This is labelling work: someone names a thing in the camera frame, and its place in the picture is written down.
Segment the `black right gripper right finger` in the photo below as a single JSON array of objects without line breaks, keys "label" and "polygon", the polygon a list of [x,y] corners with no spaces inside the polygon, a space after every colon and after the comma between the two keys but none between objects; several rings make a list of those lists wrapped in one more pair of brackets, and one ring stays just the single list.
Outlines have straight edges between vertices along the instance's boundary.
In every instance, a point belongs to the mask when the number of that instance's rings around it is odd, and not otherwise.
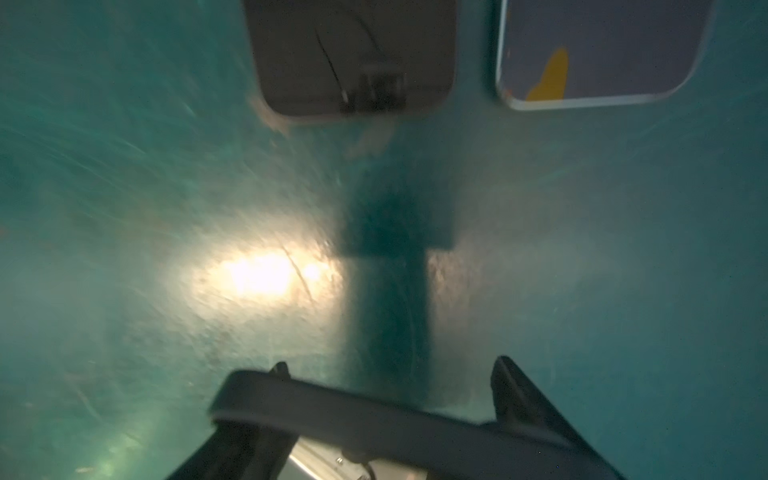
[{"label": "black right gripper right finger", "polygon": [[600,460],[616,479],[625,479],[573,428],[510,357],[502,355],[496,358],[490,386],[496,424],[500,428],[559,442],[593,460]]}]

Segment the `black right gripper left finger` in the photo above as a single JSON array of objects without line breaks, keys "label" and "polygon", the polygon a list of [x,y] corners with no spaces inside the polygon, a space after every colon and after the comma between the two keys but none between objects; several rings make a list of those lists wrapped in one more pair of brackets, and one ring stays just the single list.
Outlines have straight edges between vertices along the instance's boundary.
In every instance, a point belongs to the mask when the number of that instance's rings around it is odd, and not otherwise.
[{"label": "black right gripper left finger", "polygon": [[245,370],[224,380],[209,410],[213,433],[182,462],[170,479],[276,479],[297,443],[297,427],[286,415],[293,406],[285,394],[280,409],[257,415],[248,400],[256,387]]}]

